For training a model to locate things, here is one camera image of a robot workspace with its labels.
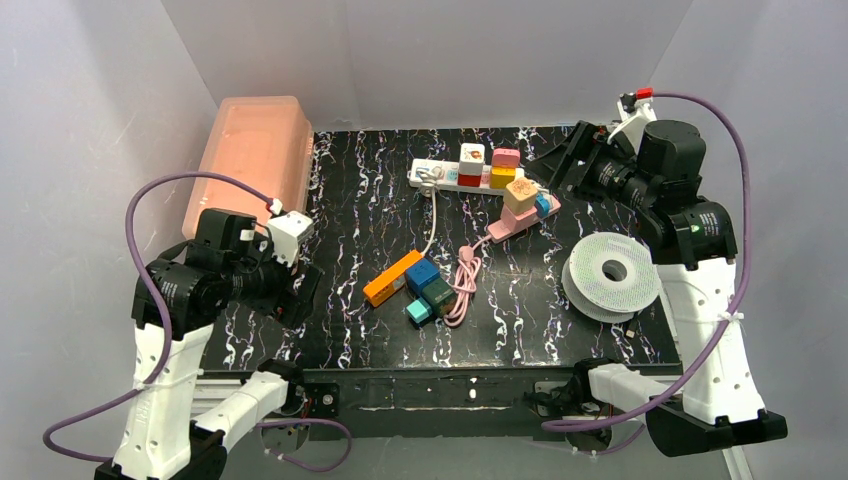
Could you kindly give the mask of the orange socket cube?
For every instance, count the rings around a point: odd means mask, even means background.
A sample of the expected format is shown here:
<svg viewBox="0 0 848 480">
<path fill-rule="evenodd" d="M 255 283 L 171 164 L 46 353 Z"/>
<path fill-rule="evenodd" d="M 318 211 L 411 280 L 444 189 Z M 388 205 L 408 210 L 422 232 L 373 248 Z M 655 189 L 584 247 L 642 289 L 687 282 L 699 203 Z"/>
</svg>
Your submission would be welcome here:
<svg viewBox="0 0 848 480">
<path fill-rule="evenodd" d="M 417 250 L 412 250 L 392 264 L 363 288 L 368 303 L 377 308 L 401 290 L 405 284 L 405 273 L 423 258 Z"/>
</svg>

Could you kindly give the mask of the teal white charger plug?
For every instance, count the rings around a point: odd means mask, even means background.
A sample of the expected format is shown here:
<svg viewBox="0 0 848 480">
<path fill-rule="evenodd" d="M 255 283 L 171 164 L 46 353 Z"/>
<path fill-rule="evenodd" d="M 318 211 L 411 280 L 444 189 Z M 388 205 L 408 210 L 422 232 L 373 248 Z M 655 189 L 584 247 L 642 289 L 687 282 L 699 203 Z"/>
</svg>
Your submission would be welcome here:
<svg viewBox="0 0 848 480">
<path fill-rule="evenodd" d="M 420 329 L 433 319 L 433 310 L 430 304 L 423 298 L 417 298 L 408 304 L 405 314 L 414 328 Z"/>
</svg>

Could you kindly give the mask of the pink translucent storage box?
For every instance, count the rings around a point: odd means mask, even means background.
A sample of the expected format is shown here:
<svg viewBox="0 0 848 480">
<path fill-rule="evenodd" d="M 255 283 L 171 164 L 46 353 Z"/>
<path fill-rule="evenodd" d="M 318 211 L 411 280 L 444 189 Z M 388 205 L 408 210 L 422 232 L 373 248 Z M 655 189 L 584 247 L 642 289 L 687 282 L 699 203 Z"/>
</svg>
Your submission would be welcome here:
<svg viewBox="0 0 848 480">
<path fill-rule="evenodd" d="M 304 213 L 313 165 L 313 129 L 294 96 L 231 97 L 220 104 L 199 165 L 277 198 L 285 211 Z M 205 208 L 270 218 L 265 204 L 226 182 L 196 178 L 181 228 L 195 236 Z"/>
</svg>

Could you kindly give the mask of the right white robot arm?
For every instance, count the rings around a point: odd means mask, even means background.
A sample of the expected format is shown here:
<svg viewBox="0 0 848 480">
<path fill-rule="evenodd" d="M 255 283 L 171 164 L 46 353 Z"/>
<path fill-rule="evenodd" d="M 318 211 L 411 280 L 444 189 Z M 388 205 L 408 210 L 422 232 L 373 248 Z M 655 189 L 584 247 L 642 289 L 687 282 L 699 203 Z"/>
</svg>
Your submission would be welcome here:
<svg viewBox="0 0 848 480">
<path fill-rule="evenodd" d="M 568 399 L 610 404 L 618 414 L 590 423 L 549 421 L 546 430 L 602 430 L 638 419 L 669 457 L 787 436 L 786 419 L 766 407 L 750 373 L 739 309 L 750 257 L 737 247 L 727 210 L 699 194 L 705 154 L 699 130 L 686 122 L 651 121 L 629 140 L 581 121 L 528 163 L 552 190 L 635 213 L 684 367 L 664 386 L 609 359 L 580 361 Z"/>
</svg>

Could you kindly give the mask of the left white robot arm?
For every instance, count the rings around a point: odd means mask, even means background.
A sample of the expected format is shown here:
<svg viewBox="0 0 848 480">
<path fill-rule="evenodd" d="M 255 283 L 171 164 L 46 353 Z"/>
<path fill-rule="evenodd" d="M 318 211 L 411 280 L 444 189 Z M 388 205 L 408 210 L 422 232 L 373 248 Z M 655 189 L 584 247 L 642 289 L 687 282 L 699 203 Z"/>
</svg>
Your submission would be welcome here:
<svg viewBox="0 0 848 480">
<path fill-rule="evenodd" d="M 208 208 L 192 239 L 147 265 L 131 313 L 136 395 L 120 446 L 97 478 L 218 477 L 232 447 L 294 401 L 301 368 L 267 360 L 210 411 L 192 412 L 203 353 L 229 303 L 249 303 L 286 323 L 310 312 L 320 271 L 296 263 L 313 232 L 311 219 L 295 211 L 259 225 L 252 215 Z"/>
</svg>

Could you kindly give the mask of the tan yellow charger plug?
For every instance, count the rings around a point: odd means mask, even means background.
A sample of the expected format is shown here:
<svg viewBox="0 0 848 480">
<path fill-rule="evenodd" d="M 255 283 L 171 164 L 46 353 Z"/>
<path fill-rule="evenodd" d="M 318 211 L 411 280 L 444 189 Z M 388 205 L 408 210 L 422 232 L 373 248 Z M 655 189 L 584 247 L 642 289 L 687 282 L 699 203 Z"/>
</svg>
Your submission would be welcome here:
<svg viewBox="0 0 848 480">
<path fill-rule="evenodd" d="M 536 201 L 538 188 L 526 177 L 516 178 L 504 188 L 504 205 L 516 216 L 530 210 Z"/>
</svg>

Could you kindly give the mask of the pink charger plug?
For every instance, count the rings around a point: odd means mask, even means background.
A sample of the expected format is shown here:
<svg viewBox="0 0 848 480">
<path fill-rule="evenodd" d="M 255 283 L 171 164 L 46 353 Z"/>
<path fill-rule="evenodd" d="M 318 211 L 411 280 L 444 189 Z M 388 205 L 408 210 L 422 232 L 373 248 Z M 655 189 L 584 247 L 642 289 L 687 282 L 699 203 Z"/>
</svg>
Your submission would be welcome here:
<svg viewBox="0 0 848 480">
<path fill-rule="evenodd" d="M 521 152 L 512 148 L 496 148 L 492 153 L 491 165 L 496 168 L 516 169 L 520 166 Z"/>
</svg>

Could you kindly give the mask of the white red charger plug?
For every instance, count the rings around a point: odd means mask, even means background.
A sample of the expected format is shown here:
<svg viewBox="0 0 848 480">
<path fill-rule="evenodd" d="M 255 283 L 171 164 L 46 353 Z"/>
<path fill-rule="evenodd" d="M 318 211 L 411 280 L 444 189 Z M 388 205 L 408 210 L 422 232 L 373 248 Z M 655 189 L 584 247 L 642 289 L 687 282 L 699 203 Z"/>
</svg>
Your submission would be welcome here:
<svg viewBox="0 0 848 480">
<path fill-rule="evenodd" d="M 459 186 L 479 187 L 485 166 L 485 146 L 476 143 L 463 143 L 460 146 L 458 161 Z"/>
</svg>

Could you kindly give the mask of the blue socket cube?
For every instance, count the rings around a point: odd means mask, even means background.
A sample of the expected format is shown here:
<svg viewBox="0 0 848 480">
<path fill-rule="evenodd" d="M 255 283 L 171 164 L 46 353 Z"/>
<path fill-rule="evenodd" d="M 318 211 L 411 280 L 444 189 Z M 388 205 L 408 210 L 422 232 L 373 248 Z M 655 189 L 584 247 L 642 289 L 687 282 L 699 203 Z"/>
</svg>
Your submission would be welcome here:
<svg viewBox="0 0 848 480">
<path fill-rule="evenodd" d="M 440 270 L 427 258 L 421 258 L 405 272 L 407 287 L 420 296 L 423 289 L 440 277 Z"/>
</svg>

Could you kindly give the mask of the dark green socket cube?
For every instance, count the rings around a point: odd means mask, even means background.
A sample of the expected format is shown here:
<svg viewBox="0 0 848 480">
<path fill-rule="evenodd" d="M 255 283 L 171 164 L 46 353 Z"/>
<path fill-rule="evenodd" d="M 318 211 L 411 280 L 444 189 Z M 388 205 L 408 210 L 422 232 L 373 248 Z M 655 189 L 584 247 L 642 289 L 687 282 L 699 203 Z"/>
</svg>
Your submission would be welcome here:
<svg viewBox="0 0 848 480">
<path fill-rule="evenodd" d="M 441 277 L 437 277 L 427 284 L 422 289 L 421 296 L 438 317 L 448 315 L 455 307 L 458 299 L 457 292 Z"/>
</svg>

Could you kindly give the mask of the pink power strip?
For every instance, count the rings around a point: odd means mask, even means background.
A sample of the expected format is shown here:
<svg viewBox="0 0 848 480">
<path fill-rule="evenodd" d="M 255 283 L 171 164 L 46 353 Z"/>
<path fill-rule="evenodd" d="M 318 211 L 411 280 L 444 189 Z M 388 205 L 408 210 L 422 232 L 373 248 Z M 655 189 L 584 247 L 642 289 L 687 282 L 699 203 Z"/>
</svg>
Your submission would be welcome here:
<svg viewBox="0 0 848 480">
<path fill-rule="evenodd" d="M 552 209 L 550 214 L 546 218 L 555 215 L 561 208 L 561 202 L 559 201 L 559 199 L 553 195 L 550 196 Z M 500 218 L 494 223 L 488 225 L 486 231 L 491 241 L 493 241 L 494 243 L 501 243 L 540 223 L 544 219 L 539 219 L 536 216 L 536 210 L 534 206 L 523 214 L 516 216 L 512 214 L 505 205 L 503 205 L 500 213 Z"/>
</svg>

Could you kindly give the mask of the white filament spool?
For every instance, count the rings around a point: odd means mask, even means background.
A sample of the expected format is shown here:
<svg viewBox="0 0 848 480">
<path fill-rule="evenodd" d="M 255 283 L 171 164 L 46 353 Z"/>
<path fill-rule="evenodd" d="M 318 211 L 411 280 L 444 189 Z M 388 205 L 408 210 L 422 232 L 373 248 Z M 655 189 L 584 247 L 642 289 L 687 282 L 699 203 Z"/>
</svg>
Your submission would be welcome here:
<svg viewBox="0 0 848 480">
<path fill-rule="evenodd" d="M 608 324 L 625 323 L 651 306 L 661 287 L 649 249 L 613 232 L 579 240 L 565 261 L 561 284 L 580 313 Z"/>
</svg>

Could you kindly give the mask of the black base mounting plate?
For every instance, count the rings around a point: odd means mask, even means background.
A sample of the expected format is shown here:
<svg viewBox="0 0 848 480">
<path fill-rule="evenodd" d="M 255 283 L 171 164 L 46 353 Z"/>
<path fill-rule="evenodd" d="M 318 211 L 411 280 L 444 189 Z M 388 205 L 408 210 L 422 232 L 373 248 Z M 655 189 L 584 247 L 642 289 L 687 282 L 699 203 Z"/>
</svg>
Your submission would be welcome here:
<svg viewBox="0 0 848 480">
<path fill-rule="evenodd" d="M 552 440 L 526 402 L 538 384 L 565 384 L 569 367 L 349 369 L 305 372 L 310 414 L 356 439 L 530 437 Z"/>
</svg>

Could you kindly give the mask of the white power strip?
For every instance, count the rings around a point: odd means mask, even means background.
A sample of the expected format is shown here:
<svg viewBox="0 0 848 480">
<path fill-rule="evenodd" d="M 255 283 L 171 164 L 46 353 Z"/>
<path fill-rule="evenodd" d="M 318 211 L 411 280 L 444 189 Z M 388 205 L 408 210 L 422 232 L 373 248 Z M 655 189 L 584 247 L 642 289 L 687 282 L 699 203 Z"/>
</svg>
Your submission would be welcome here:
<svg viewBox="0 0 848 480">
<path fill-rule="evenodd" d="M 524 177 L 524 169 L 521 167 L 494 171 L 485 162 L 481 185 L 464 187 L 457 183 L 458 162 L 431 159 L 414 159 L 408 172 L 408 181 L 413 188 L 486 195 L 502 195 L 507 183 L 521 177 Z"/>
</svg>

